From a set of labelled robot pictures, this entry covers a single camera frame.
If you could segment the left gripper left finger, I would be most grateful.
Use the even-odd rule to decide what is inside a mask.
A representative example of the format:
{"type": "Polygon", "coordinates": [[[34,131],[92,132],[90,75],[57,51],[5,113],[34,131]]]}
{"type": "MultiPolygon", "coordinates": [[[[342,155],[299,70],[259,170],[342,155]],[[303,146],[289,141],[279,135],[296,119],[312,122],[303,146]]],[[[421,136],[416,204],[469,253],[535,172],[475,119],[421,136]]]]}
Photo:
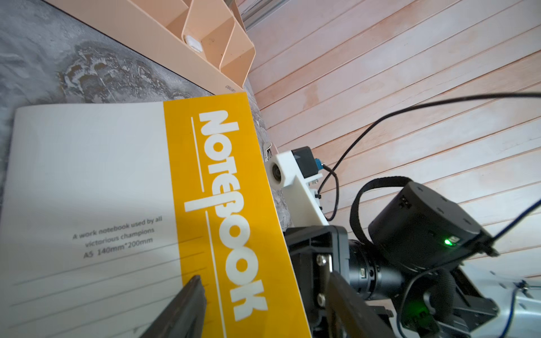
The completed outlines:
{"type": "Polygon", "coordinates": [[[207,298],[201,277],[195,275],[173,298],[141,338],[202,337],[207,298]]]}

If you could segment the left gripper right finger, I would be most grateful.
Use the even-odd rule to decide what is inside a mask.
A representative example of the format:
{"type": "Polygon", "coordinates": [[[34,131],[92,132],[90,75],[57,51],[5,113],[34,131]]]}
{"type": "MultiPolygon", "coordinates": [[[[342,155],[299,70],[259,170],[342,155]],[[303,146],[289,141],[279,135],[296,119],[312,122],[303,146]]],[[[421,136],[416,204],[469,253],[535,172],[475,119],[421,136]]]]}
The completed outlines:
{"type": "Polygon", "coordinates": [[[329,337],[394,338],[384,306],[369,306],[337,272],[331,273],[325,294],[329,337]]]}

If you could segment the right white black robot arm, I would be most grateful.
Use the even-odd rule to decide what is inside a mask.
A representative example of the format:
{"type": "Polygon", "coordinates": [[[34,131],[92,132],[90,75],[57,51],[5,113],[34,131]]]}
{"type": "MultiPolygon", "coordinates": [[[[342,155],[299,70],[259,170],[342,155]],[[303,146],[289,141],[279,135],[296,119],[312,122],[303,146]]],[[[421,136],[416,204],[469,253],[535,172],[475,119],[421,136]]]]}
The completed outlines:
{"type": "Polygon", "coordinates": [[[498,255],[495,237],[458,204],[408,177],[369,228],[359,202],[345,228],[291,228],[285,240],[314,337],[539,337],[540,286],[476,270],[498,255]]]}

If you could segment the cream notebook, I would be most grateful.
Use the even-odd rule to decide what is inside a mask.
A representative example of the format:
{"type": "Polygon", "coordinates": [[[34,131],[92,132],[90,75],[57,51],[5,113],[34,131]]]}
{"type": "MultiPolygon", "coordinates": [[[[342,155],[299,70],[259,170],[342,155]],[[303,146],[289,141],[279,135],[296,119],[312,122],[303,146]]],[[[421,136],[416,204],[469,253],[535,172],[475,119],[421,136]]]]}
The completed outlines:
{"type": "Polygon", "coordinates": [[[1,211],[1,336],[311,332],[244,93],[16,110],[1,211]]]}

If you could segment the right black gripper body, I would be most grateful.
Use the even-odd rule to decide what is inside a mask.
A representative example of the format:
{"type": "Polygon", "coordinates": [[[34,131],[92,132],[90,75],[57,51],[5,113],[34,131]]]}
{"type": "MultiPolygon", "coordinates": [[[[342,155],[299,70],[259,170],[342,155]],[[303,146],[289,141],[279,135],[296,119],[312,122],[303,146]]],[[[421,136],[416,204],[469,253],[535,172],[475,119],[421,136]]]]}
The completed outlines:
{"type": "Polygon", "coordinates": [[[398,194],[367,230],[354,200],[354,239],[333,225],[285,232],[312,335],[328,332],[326,289],[336,272],[361,300],[391,300],[399,324],[422,337],[469,337],[499,309],[459,264],[478,253],[494,254],[492,236],[458,204],[422,184],[371,181],[362,192],[383,187],[396,187],[398,194]]]}

